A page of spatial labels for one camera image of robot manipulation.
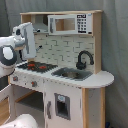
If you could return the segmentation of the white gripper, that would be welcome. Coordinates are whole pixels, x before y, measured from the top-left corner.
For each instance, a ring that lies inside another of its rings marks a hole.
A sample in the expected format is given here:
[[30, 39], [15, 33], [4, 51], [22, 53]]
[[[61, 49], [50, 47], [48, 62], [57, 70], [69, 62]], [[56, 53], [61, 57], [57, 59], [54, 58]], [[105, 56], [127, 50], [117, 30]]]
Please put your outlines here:
[[32, 59], [36, 56], [33, 25], [31, 22], [14, 27], [12, 35], [16, 39], [16, 48], [21, 49], [23, 60]]

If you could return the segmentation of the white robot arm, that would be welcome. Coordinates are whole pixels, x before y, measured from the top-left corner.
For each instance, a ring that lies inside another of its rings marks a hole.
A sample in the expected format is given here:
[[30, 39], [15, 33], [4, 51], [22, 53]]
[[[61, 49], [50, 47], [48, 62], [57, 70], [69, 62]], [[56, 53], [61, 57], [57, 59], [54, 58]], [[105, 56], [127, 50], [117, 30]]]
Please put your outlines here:
[[[30, 50], [33, 52], [25, 52], [24, 58], [32, 58], [36, 55], [36, 52], [33, 26], [30, 22], [14, 27], [11, 36], [0, 37], [0, 78], [14, 72], [17, 61], [15, 50], [23, 49], [25, 41], [28, 41]], [[0, 128], [37, 128], [37, 122], [30, 114], [22, 114], [12, 122], [0, 126]]]

